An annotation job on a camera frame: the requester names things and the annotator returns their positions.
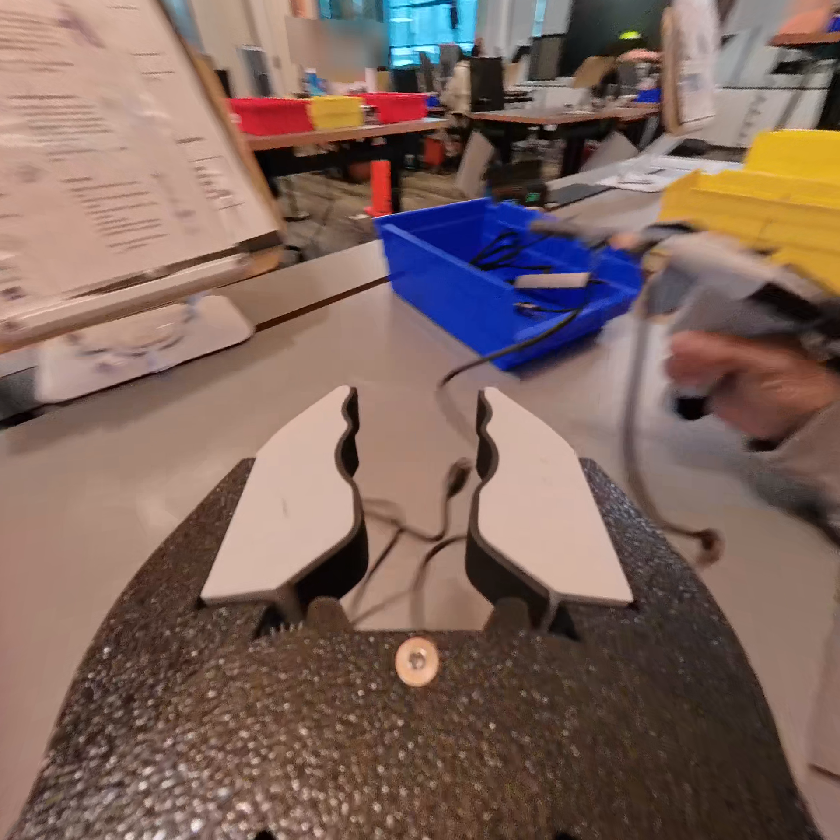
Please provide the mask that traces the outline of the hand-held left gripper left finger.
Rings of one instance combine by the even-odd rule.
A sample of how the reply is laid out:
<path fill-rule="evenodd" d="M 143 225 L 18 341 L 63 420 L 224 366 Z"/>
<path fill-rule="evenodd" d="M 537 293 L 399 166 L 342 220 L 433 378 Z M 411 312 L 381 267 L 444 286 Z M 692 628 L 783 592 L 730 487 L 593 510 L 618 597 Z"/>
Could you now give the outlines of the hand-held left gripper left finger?
<path fill-rule="evenodd" d="M 363 580 L 369 545 L 356 388 L 341 385 L 258 451 L 200 593 L 205 606 L 340 600 Z"/>

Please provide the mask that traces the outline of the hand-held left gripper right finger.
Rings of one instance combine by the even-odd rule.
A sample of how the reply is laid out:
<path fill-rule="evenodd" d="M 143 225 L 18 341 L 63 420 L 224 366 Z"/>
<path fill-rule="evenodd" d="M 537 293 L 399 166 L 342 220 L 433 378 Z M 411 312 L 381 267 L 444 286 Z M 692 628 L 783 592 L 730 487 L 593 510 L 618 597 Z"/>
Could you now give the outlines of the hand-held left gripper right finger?
<path fill-rule="evenodd" d="M 566 440 L 495 387 L 476 404 L 478 486 L 465 571 L 488 603 L 517 599 L 532 627 L 568 604 L 629 607 L 634 594 L 581 461 Z"/>

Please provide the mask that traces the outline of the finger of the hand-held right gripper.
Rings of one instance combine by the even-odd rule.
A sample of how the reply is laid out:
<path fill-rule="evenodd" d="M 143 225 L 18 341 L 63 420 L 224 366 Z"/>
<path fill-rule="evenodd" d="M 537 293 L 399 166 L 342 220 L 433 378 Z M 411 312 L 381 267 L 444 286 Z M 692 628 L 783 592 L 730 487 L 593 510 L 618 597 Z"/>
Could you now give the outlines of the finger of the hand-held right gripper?
<path fill-rule="evenodd" d="M 639 233 L 579 224 L 573 219 L 559 217 L 539 217 L 530 224 L 529 232 L 543 237 L 576 240 L 589 249 L 610 247 L 622 251 L 645 251 L 650 247 L 650 240 Z"/>

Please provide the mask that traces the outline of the blue plastic bin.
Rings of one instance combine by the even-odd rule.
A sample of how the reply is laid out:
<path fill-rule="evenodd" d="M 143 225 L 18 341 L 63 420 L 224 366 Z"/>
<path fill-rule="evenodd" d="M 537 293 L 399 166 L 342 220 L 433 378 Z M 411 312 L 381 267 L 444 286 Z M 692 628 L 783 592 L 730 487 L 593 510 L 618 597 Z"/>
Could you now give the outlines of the blue plastic bin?
<path fill-rule="evenodd" d="M 489 198 L 375 219 L 394 293 L 479 357 L 513 345 L 502 371 L 550 358 L 631 311 L 643 289 L 639 258 L 529 232 L 542 214 Z M 519 275 L 590 273 L 570 290 L 520 290 Z"/>

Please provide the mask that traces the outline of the grey desk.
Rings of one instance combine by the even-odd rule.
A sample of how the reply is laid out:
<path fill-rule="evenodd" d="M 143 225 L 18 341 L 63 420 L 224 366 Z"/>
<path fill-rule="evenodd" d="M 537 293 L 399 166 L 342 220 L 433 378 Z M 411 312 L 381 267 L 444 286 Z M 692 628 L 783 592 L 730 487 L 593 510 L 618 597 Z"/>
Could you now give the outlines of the grey desk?
<path fill-rule="evenodd" d="M 360 395 L 358 481 L 419 528 L 438 524 L 448 465 L 475 450 L 434 388 L 473 354 L 395 298 L 377 241 L 224 292 L 248 342 L 2 431 L 2 834 L 36 776 L 89 643 L 149 555 L 241 459 L 337 385 Z M 835 611 L 838 552 L 740 480 L 719 423 L 665 407 L 667 327 L 651 328 L 640 459 L 666 516 L 720 531 L 702 577 L 739 636 L 825 837 L 838 781 L 807 761 Z"/>

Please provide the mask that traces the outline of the person's right hand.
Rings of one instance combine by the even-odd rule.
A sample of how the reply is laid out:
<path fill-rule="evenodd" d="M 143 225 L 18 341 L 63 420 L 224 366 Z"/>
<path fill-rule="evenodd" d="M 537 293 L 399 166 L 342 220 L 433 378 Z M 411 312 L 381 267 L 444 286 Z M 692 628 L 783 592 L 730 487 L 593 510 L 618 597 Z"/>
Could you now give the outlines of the person's right hand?
<path fill-rule="evenodd" d="M 713 416 L 751 440 L 778 445 L 838 402 L 838 374 L 794 342 L 678 332 L 665 364 L 682 389 L 707 391 Z"/>

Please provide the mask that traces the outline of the black device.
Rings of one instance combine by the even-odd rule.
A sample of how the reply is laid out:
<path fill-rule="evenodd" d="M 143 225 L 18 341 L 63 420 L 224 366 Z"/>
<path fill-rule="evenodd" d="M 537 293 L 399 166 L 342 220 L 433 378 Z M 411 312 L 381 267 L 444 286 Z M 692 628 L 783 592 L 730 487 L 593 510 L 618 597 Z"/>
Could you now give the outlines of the black device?
<path fill-rule="evenodd" d="M 549 193 L 540 159 L 499 164 L 489 169 L 487 190 L 494 203 L 523 207 L 544 206 Z"/>

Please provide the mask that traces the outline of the brown table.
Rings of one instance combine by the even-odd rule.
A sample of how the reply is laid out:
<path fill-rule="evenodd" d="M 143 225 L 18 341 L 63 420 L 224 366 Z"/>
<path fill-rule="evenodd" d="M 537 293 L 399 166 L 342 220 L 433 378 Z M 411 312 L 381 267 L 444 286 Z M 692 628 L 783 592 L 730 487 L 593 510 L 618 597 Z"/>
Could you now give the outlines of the brown table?
<path fill-rule="evenodd" d="M 560 110 L 558 108 L 520 108 L 471 112 L 468 120 L 495 149 L 502 165 L 511 162 L 512 146 L 531 134 L 539 140 L 564 142 L 560 178 L 577 175 L 584 158 L 585 145 L 603 140 L 610 132 L 627 124 L 657 120 L 656 103 L 612 103 L 595 110 Z"/>
<path fill-rule="evenodd" d="M 392 210 L 403 210 L 403 173 L 410 139 L 443 130 L 448 118 L 417 119 L 387 124 L 367 124 L 356 128 L 311 130 L 299 133 L 253 135 L 243 133 L 246 145 L 278 199 L 280 178 L 338 170 L 354 163 L 389 161 L 391 165 Z"/>

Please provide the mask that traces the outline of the white cabinet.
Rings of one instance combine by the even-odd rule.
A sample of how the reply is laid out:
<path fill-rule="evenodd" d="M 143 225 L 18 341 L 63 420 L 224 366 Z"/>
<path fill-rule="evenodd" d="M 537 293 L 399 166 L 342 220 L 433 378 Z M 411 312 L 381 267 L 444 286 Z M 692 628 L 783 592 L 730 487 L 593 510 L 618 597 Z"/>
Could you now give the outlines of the white cabinet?
<path fill-rule="evenodd" d="M 838 80 L 838 34 L 765 38 L 758 29 L 724 38 L 717 66 L 717 114 L 703 137 L 746 150 L 769 130 L 816 128 Z"/>

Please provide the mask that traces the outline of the document stand with papers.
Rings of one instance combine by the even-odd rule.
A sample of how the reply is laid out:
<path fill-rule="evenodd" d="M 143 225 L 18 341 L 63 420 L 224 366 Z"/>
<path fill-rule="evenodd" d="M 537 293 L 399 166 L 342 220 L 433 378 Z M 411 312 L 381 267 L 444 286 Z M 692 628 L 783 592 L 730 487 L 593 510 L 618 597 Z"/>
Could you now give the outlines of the document stand with papers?
<path fill-rule="evenodd" d="M 716 116 L 719 26 L 713 1 L 673 1 L 663 11 L 660 115 L 670 135 L 703 129 Z"/>

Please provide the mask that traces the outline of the white document stand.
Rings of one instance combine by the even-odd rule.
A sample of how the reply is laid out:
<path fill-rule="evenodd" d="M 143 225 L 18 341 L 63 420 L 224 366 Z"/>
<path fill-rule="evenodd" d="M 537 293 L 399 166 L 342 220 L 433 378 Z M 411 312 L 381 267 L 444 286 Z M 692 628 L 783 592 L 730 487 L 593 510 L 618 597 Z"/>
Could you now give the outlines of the white document stand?
<path fill-rule="evenodd" d="M 2 354 L 35 351 L 39 405 L 73 402 L 249 341 L 254 325 L 215 290 L 250 275 L 234 252 L 113 290 L 35 299 L 2 284 Z"/>

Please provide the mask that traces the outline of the orange cone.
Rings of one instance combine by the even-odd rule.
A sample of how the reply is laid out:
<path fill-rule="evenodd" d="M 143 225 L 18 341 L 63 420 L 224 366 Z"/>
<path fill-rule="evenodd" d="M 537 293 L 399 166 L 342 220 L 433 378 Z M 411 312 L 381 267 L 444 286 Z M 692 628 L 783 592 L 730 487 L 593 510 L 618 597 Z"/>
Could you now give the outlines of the orange cone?
<path fill-rule="evenodd" d="M 394 212 L 392 198 L 392 166 L 388 160 L 373 161 L 370 164 L 370 202 L 364 208 L 366 216 L 379 218 Z"/>

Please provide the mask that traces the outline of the red plastic bin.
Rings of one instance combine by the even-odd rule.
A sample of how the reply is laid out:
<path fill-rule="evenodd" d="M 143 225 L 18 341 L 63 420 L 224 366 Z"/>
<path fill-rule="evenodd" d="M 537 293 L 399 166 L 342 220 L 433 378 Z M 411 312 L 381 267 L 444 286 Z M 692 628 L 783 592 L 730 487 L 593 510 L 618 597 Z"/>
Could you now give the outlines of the red plastic bin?
<path fill-rule="evenodd" d="M 305 99 L 229 98 L 227 106 L 234 124 L 254 137 L 313 131 Z"/>
<path fill-rule="evenodd" d="M 354 95 L 370 110 L 373 123 L 409 123 L 427 117 L 427 94 L 401 92 L 362 92 Z"/>

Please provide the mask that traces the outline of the small yellow plastic bin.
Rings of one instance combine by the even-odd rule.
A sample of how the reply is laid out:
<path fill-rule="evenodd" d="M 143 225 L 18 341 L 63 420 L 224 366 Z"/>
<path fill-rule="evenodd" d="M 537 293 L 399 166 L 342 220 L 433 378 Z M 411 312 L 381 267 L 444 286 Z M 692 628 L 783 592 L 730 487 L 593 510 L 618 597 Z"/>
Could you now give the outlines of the small yellow plastic bin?
<path fill-rule="evenodd" d="M 316 96 L 307 101 L 311 127 L 316 131 L 357 129 L 365 124 L 364 100 L 358 96 Z"/>

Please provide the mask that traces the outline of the cardboard backing board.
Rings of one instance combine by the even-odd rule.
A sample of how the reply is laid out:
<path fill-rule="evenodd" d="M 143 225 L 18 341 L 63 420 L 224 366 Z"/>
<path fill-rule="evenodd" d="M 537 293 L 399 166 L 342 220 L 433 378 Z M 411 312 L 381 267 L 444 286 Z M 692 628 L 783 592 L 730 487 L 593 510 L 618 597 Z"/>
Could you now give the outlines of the cardboard backing board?
<path fill-rule="evenodd" d="M 262 245 L 254 251 L 254 254 L 273 255 L 277 258 L 285 251 L 287 245 L 287 224 L 280 216 L 277 208 L 277 201 L 270 190 L 270 184 L 264 176 L 254 152 L 250 149 L 246 137 L 239 129 L 236 115 L 228 106 L 228 99 L 224 95 L 224 88 L 217 77 L 215 69 L 207 62 L 206 57 L 200 54 L 184 39 L 183 36 L 176 36 L 181 47 L 188 55 L 196 76 L 204 91 L 204 96 L 212 105 L 216 113 L 216 120 L 224 128 L 229 142 L 235 148 L 238 160 L 248 174 L 253 190 L 259 195 L 260 201 L 265 205 L 268 214 L 275 224 L 276 232 L 269 236 L 267 245 Z"/>

